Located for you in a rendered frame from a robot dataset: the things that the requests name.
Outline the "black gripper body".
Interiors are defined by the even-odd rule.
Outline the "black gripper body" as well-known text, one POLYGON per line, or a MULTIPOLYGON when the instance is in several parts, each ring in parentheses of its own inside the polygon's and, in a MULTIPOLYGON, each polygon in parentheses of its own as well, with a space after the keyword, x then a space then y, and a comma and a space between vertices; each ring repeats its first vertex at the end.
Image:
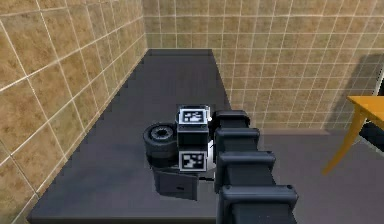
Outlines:
POLYGON ((183 173, 179 169, 176 126, 173 123, 155 123, 145 129, 143 140, 157 193, 196 201, 198 175, 183 173))

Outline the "dark grey counter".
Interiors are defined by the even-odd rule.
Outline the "dark grey counter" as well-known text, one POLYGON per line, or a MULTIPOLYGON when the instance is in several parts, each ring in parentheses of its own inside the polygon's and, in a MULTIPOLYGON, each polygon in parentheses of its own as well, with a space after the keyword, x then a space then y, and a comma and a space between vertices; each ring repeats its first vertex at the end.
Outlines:
POLYGON ((144 130, 172 122, 181 105, 228 108, 208 49, 150 49, 40 197, 30 224, 215 224, 216 195, 199 184, 196 201, 159 195, 144 130))

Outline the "yellow wooden table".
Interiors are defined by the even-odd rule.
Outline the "yellow wooden table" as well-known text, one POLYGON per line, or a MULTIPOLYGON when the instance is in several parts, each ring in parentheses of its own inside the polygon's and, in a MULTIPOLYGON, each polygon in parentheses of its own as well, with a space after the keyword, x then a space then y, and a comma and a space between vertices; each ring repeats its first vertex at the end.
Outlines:
POLYGON ((354 105, 353 119, 342 145, 322 170, 323 175, 335 168, 350 150, 366 119, 384 130, 384 96, 348 96, 347 99, 354 105))

